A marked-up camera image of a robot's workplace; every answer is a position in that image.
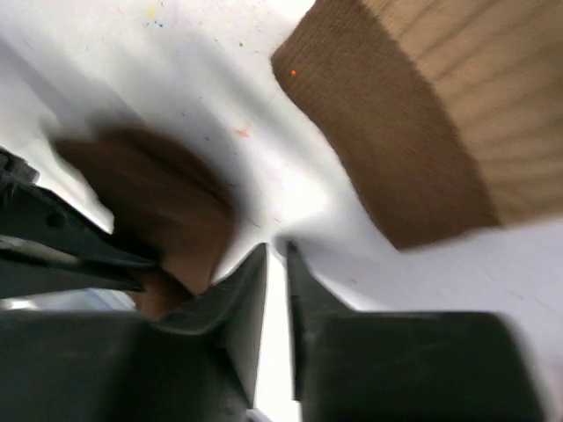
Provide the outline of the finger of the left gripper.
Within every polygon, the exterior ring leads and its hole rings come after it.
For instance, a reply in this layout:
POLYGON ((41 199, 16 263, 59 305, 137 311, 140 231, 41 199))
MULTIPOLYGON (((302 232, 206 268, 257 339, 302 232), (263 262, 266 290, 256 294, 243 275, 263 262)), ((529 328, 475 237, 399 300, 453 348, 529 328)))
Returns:
POLYGON ((154 267, 151 255, 119 247, 110 236, 52 191, 36 184, 39 173, 1 149, 1 234, 31 241, 86 262, 154 267))
POLYGON ((125 267, 47 261, 14 251, 1 251, 2 299, 86 288, 143 291, 125 267))

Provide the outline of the dark brown striped sock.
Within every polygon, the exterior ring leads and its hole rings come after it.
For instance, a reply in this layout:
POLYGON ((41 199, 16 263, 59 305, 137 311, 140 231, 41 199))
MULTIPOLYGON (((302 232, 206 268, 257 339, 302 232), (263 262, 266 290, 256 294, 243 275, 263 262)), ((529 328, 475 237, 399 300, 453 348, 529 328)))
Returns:
POLYGON ((99 127, 92 138, 52 144, 113 214, 113 237, 157 253, 157 269, 132 273, 143 285, 132 296, 138 311, 160 318, 210 288, 236 210, 227 184, 199 157, 141 127, 99 127))

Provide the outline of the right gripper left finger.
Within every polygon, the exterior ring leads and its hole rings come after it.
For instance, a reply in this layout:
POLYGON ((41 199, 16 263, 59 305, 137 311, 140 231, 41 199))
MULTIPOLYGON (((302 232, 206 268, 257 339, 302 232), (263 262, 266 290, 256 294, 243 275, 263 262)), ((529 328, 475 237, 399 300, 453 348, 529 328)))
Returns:
POLYGON ((267 247, 161 321, 135 312, 1 315, 4 421, 244 421, 254 405, 267 247))

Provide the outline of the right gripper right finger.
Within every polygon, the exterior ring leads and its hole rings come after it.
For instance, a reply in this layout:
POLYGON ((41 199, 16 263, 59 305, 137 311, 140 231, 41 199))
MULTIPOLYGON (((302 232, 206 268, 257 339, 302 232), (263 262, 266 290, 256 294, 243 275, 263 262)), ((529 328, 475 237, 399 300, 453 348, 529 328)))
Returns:
POLYGON ((295 398, 305 421, 542 421, 517 338, 486 312, 361 312, 287 249, 295 398))

